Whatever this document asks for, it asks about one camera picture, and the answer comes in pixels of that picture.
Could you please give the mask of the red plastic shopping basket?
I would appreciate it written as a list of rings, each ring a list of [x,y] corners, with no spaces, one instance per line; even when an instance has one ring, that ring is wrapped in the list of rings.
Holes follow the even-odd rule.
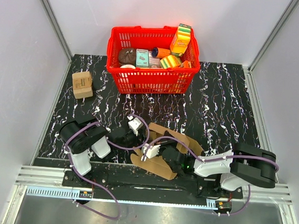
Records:
[[[194,75],[200,71],[199,47],[194,31],[190,43],[180,58],[191,62],[190,68],[148,69],[122,68],[118,55],[124,48],[147,49],[169,48],[177,27],[163,28],[113,27],[108,41],[106,69],[113,76],[117,89],[122,94],[183,94]]]

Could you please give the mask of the brown cardboard box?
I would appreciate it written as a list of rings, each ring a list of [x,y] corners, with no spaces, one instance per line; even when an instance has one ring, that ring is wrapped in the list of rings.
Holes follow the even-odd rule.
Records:
[[[164,136],[164,133],[168,131],[174,138],[184,143],[189,149],[191,149],[194,154],[199,156],[203,152],[201,145],[194,139],[187,135],[183,135],[174,130],[163,127],[159,124],[151,122],[149,125],[149,132],[151,133],[150,139],[154,140],[157,137]],[[172,180],[176,177],[176,173],[173,173],[170,166],[163,160],[160,155],[154,156],[149,159],[146,158],[145,161],[142,160],[143,153],[141,149],[135,149],[135,153],[131,154],[131,162],[133,165],[144,169],[152,174],[158,175],[159,177],[165,178],[166,180]]]

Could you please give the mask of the teal snack box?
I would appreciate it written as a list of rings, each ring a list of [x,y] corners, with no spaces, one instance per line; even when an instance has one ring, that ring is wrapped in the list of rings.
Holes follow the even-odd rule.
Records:
[[[136,64],[137,68],[147,68],[149,65],[149,54],[146,49],[136,49]]]

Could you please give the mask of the tall orange yellow carton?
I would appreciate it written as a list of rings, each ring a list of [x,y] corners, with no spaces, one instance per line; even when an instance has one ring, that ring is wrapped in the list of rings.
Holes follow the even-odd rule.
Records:
[[[191,26],[179,24],[169,46],[172,55],[181,57],[185,53],[191,39],[191,30]]]

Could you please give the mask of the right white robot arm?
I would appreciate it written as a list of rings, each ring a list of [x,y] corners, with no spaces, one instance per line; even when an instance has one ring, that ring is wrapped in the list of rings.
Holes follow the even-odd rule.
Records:
[[[160,153],[171,170],[181,176],[216,175],[218,181],[213,184],[213,190],[219,197],[250,184],[274,188],[275,173],[279,170],[274,153],[244,143],[236,143],[231,150],[221,154],[197,158],[181,153],[174,146],[166,146]]]

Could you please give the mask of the small folded cardboard box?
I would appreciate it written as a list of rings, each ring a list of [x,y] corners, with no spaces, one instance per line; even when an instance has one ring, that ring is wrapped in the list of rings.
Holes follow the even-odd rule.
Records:
[[[73,95],[76,99],[89,98],[93,96],[92,74],[89,71],[72,74]]]

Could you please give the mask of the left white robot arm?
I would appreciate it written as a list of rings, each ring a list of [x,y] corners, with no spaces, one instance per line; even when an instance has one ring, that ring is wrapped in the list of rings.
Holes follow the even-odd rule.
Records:
[[[73,167],[77,172],[74,181],[81,187],[91,183],[91,163],[89,150],[104,160],[110,156],[112,147],[119,149],[141,148],[146,141],[148,127],[139,118],[132,118],[127,127],[117,127],[108,131],[97,124],[97,119],[74,119],[66,122],[59,130],[59,136],[67,144]]]

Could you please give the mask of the yellow green sponge pack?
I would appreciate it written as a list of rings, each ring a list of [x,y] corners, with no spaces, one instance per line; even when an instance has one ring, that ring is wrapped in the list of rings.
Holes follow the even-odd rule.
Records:
[[[160,66],[163,69],[173,69],[176,68],[178,66],[180,66],[182,64],[182,61],[180,60],[179,57],[175,56],[175,55],[168,55],[162,59],[160,59]]]

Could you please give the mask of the pink white snack box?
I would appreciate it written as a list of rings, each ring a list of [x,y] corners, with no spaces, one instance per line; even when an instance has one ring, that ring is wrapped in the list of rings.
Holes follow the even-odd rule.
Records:
[[[158,69],[158,68],[160,68],[160,65],[161,65],[160,59],[153,57],[152,52],[149,51],[148,52],[148,67]]]

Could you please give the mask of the small orange packet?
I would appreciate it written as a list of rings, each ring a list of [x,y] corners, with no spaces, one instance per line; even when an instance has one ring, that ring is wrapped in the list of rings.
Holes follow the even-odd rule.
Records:
[[[184,69],[190,69],[191,68],[191,62],[186,60],[179,65],[179,68],[184,68]]]

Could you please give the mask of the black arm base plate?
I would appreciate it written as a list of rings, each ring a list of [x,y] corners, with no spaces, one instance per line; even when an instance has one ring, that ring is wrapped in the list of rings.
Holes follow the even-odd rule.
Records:
[[[241,189],[227,192],[217,188],[215,179],[184,176],[172,180],[137,166],[92,163],[85,177],[106,187],[118,200],[172,204],[200,204],[207,198],[242,200]]]

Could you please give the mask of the brown round chocolate cake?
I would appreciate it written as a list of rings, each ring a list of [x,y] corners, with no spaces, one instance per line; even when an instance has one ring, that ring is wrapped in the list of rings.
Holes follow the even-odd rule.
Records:
[[[118,62],[120,65],[135,65],[136,64],[136,49],[134,48],[124,48],[121,49],[118,54]]]

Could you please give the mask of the orange blue can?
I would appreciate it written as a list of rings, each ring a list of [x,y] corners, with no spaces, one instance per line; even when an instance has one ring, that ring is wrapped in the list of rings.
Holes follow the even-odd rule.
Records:
[[[170,49],[156,48],[154,47],[151,51],[152,57],[163,59],[164,57],[171,54]]]

